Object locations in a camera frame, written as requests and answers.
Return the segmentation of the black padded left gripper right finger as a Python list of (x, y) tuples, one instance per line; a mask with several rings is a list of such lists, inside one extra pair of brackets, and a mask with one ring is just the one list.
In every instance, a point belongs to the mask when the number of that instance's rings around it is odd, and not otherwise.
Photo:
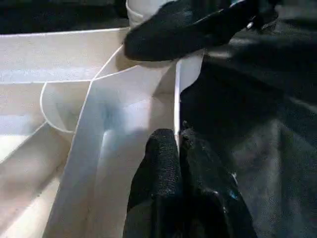
[(181, 133), (180, 165), (186, 238), (255, 238), (247, 205), (233, 175), (193, 129)]

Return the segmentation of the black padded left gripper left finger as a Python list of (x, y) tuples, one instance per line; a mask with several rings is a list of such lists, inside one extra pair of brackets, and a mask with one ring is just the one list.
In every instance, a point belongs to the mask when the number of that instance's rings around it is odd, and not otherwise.
[(123, 237), (180, 238), (182, 208), (182, 175), (174, 133), (157, 129), (149, 137), (132, 179)]

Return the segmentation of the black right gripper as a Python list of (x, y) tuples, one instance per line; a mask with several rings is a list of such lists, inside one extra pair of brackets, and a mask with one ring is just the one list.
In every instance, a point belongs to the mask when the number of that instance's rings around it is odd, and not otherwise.
[(279, 16), (276, 7), (282, 4), (282, 0), (259, 0), (258, 13), (250, 19), (246, 29), (251, 31), (272, 31), (276, 27)]

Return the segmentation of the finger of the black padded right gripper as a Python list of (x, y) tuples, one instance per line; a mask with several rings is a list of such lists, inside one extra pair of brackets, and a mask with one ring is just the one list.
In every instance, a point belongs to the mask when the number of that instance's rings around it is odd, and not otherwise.
[(126, 35), (124, 54), (136, 61), (166, 61), (221, 46), (257, 13), (256, 0), (171, 1)]

